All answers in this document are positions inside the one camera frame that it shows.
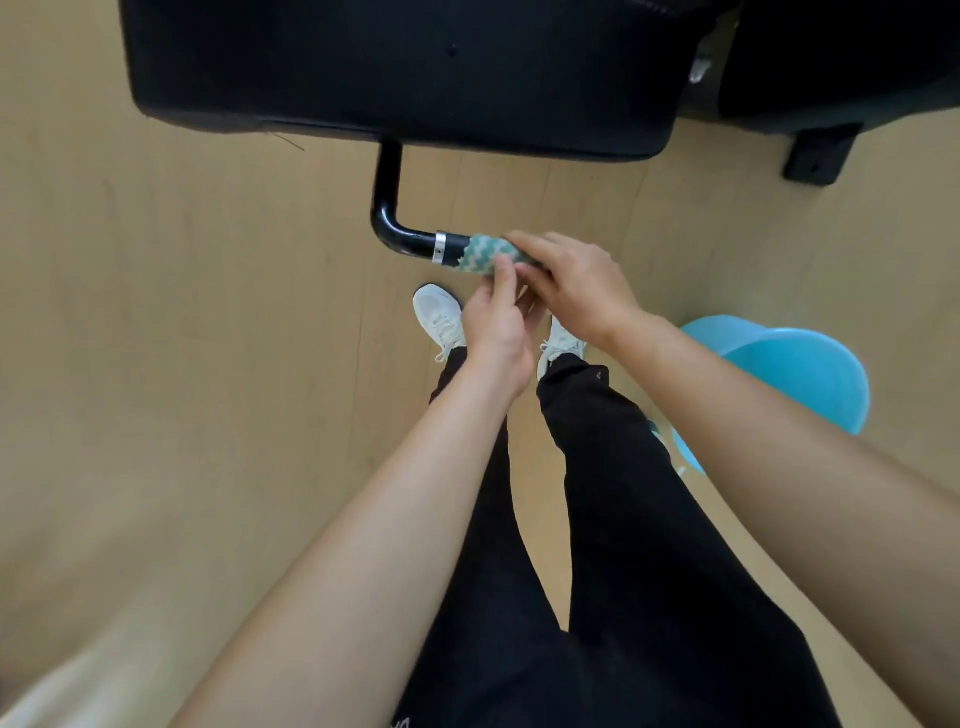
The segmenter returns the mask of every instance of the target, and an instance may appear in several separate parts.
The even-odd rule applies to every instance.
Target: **pant leg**
[[[453,350],[431,401],[466,358],[466,349]],[[563,633],[516,525],[507,445],[504,423],[460,560],[396,713],[411,728],[487,724],[487,714],[496,724],[498,712],[526,710],[531,684],[543,681],[540,666],[561,649]],[[513,694],[521,689],[523,696]]]
[[[607,368],[563,355],[538,394],[566,458],[570,631],[594,661],[596,704],[665,723],[838,726],[803,634],[733,555]]]

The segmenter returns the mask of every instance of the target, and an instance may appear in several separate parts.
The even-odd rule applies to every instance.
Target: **silver ring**
[[[437,232],[437,239],[433,244],[433,262],[437,265],[444,264],[444,251],[446,250],[446,233]]]

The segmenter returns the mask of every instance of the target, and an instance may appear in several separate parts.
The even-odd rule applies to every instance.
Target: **white shoe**
[[[465,347],[467,338],[460,321],[461,308],[453,296],[439,285],[427,283],[414,294],[414,313],[430,338],[437,342],[437,361],[446,361],[457,347]]]
[[[550,324],[550,338],[540,344],[540,350],[543,355],[540,357],[540,364],[537,365],[537,380],[543,379],[550,362],[554,361],[561,354],[572,353],[584,358],[584,349],[587,348],[587,342],[581,341],[572,333],[560,325],[556,316]]]

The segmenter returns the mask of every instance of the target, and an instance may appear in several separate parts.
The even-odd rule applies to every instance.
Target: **plastic bucket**
[[[683,331],[852,435],[867,422],[867,371],[847,347],[829,336],[802,328],[762,327],[735,316],[707,316]],[[702,473],[676,429],[673,439],[684,459]]]

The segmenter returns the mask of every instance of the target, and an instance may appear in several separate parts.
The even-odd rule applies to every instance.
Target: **chevron patterned cloth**
[[[540,265],[528,254],[519,251],[516,245],[502,237],[489,235],[474,235],[464,251],[464,256],[457,264],[457,270],[464,273],[479,273],[484,276],[493,274],[493,257],[495,255],[509,255],[514,263],[531,263]]]

